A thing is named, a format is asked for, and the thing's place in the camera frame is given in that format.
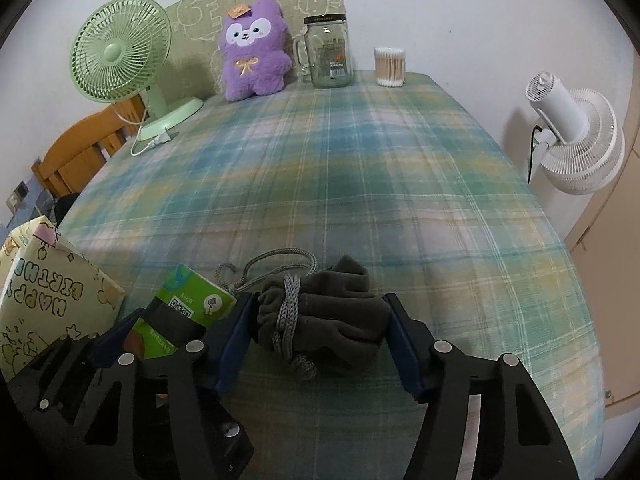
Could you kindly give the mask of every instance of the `chair backrest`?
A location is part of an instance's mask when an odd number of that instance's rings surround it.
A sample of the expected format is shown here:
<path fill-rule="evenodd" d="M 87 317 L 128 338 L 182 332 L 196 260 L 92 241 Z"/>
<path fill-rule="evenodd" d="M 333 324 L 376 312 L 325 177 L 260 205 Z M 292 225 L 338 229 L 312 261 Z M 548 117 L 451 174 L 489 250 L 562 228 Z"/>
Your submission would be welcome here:
<path fill-rule="evenodd" d="M 144 105 L 139 96 L 114 105 L 131 122 L 140 122 Z M 106 163 L 104 150 L 113 156 L 135 135 L 137 126 L 121 120 L 111 107 L 82 119 L 64 132 L 50 147 L 42 162 L 31 169 L 39 182 L 54 196 L 81 192 Z"/>

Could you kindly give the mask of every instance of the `yellow embroidered bow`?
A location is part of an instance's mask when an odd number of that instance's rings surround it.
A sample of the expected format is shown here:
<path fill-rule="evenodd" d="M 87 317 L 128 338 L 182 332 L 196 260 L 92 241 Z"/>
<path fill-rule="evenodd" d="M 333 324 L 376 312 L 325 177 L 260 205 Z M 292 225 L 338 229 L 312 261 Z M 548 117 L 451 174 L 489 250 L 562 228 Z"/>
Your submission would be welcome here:
<path fill-rule="evenodd" d="M 260 60 L 255 56 L 249 59 L 238 59 L 238 61 L 236 61 L 236 66 L 238 68 L 242 67 L 242 72 L 240 73 L 240 75 L 244 75 L 247 72 L 253 72 L 253 70 L 251 70 L 251 65 L 257 64 L 258 61 Z"/>

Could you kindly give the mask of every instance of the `drawstring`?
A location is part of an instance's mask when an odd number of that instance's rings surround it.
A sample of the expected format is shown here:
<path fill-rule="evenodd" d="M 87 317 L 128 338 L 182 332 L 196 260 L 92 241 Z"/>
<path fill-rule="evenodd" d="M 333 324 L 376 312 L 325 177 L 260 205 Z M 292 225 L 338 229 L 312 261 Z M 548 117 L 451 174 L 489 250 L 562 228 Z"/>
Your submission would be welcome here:
<path fill-rule="evenodd" d="M 271 272 L 267 272 L 266 274 L 247 281 L 249 268 L 254 263 L 270 256 L 275 256 L 276 254 L 300 254 L 301 256 L 304 256 L 309 260 L 308 274 L 312 274 L 313 272 L 316 272 L 316 270 L 318 270 L 318 260 L 309 251 L 305 251 L 304 249 L 298 249 L 295 247 L 282 248 L 275 249 L 273 251 L 267 251 L 266 253 L 256 256 L 253 260 L 250 260 L 242 270 L 242 277 L 235 283 L 229 284 L 223 281 L 220 278 L 220 273 L 222 272 L 222 269 L 231 269 L 233 272 L 238 272 L 238 268 L 234 264 L 230 263 L 219 264 L 219 266 L 216 268 L 215 273 L 216 283 L 225 290 L 228 290 L 231 295 L 236 295 L 238 292 L 242 292 L 246 288 L 249 288 L 256 283 L 260 283 L 273 274 L 284 272 L 285 270 L 307 268 L 306 264 L 287 264 L 279 266 L 276 269 L 273 269 Z M 285 361 L 289 363 L 289 366 L 291 366 L 291 368 L 293 369 L 296 378 L 302 381 L 309 381 L 313 379 L 318 372 L 316 365 L 304 354 L 294 355 L 293 353 L 293 336 L 296 332 L 296 325 L 298 324 L 298 295 L 300 293 L 300 277 L 286 274 L 284 276 L 284 292 L 285 297 L 282 301 L 282 304 L 280 305 L 280 311 L 278 312 L 276 330 L 275 332 L 273 332 L 273 336 L 271 337 L 273 349 L 275 350 L 276 354 L 283 357 Z"/>

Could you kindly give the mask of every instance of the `table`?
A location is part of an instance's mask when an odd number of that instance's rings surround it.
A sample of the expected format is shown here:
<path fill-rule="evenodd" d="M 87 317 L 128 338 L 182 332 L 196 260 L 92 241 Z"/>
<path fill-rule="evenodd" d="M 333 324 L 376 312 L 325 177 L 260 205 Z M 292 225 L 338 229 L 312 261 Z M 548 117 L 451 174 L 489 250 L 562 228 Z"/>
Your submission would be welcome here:
<path fill-rule="evenodd" d="M 580 477 L 594 478 L 602 369 L 575 267 L 500 148 L 429 77 L 389 89 L 360 72 L 348 88 L 214 97 L 177 130 L 140 157 L 120 150 L 61 226 L 129 293 L 122 314 L 181 262 L 213 278 L 221 262 L 278 247 L 311 250 L 320 266 L 351 254 L 437 338 L 517 354 Z M 424 414 L 386 346 L 363 376 L 299 384 L 252 344 L 223 404 L 256 449 L 246 479 L 402 478 Z M 459 478 L 471 475 L 478 406 Z"/>

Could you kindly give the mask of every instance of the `green package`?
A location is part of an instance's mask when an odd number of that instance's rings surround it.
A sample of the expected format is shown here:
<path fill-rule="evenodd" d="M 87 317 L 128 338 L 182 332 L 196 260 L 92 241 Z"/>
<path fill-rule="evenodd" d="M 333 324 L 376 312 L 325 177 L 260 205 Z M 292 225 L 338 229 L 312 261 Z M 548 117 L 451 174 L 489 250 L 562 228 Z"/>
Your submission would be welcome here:
<path fill-rule="evenodd" d="M 231 294 L 182 264 L 158 290 L 153 301 L 158 300 L 205 327 L 226 317 L 236 304 Z M 133 326 L 127 341 L 130 350 L 137 350 L 145 359 L 170 355 L 177 350 L 142 318 Z"/>

